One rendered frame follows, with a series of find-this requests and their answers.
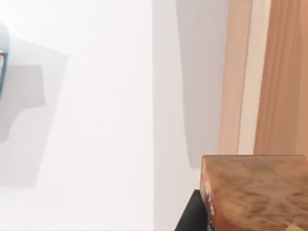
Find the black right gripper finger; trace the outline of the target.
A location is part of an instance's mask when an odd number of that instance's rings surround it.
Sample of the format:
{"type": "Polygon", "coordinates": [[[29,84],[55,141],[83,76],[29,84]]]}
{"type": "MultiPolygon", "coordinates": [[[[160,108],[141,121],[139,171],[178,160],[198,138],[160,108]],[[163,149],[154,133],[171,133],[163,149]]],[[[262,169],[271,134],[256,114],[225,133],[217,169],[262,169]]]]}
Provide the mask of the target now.
{"type": "Polygon", "coordinates": [[[200,190],[194,190],[174,231],[212,231],[200,190]]]}

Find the teal and grey object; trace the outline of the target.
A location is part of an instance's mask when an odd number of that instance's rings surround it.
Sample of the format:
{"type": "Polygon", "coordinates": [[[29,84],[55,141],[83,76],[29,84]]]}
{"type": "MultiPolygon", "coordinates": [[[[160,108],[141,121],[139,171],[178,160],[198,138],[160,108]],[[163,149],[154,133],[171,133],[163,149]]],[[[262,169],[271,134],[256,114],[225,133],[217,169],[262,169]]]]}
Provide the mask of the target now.
{"type": "Polygon", "coordinates": [[[0,23],[0,96],[2,94],[9,55],[10,36],[8,28],[0,23]]]}

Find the brown wooden block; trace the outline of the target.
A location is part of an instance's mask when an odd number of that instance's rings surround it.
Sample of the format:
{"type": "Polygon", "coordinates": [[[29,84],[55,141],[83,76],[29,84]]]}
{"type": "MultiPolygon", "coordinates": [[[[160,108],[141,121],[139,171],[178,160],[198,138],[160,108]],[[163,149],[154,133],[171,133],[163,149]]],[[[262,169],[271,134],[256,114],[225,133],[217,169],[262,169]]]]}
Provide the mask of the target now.
{"type": "Polygon", "coordinates": [[[308,231],[308,157],[205,155],[207,231],[308,231]]]}

